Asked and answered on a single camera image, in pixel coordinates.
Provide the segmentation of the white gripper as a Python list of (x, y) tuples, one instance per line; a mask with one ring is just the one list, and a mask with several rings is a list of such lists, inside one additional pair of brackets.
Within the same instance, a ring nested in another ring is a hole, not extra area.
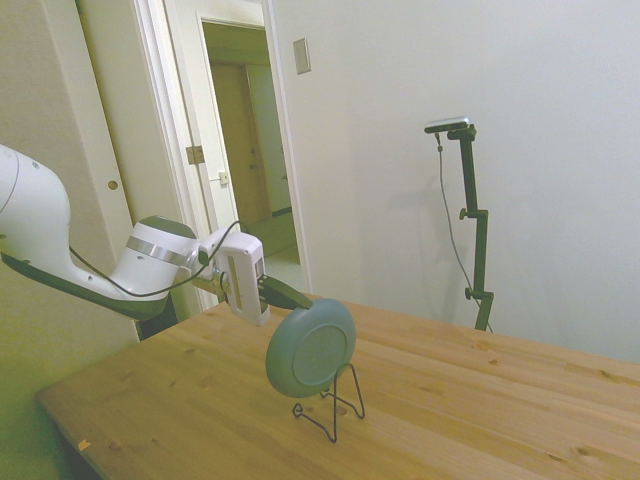
[(226, 297), (231, 311), (254, 326), (264, 325), (269, 318), (267, 304), (287, 310), (313, 305), (308, 297), (290, 285), (276, 278), (263, 276), (265, 265), (262, 243), (252, 235), (230, 233), (221, 244), (218, 261), (228, 285)]

